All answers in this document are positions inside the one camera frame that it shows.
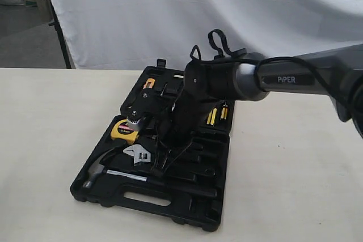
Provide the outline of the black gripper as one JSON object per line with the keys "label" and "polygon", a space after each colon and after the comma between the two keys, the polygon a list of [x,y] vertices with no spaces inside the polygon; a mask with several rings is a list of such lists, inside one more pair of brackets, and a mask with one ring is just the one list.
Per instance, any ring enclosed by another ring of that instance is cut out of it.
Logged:
{"label": "black gripper", "polygon": [[167,113],[160,119],[157,127],[158,138],[165,147],[157,147],[151,174],[161,178],[185,152],[193,141],[192,134],[204,122],[209,112],[218,103],[212,97],[194,97],[186,91],[181,92]]}

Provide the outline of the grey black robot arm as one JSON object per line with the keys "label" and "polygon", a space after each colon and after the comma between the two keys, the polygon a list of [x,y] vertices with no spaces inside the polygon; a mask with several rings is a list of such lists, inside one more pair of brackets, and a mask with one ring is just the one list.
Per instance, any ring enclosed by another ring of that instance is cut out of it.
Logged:
{"label": "grey black robot arm", "polygon": [[362,132],[362,45],[300,56],[193,58],[184,70],[180,94],[158,124],[161,151],[152,173],[164,175],[219,102],[261,101],[271,92],[326,95],[339,120],[352,121]]}

